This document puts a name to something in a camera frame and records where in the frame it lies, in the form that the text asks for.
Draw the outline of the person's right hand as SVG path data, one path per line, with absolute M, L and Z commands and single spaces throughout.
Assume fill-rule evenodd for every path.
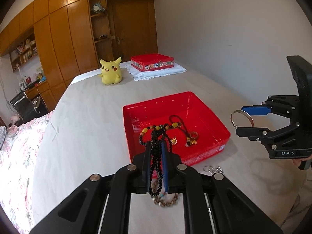
M 300 170 L 307 170 L 311 166 L 312 155 L 304 159 L 293 159 L 293 164 Z

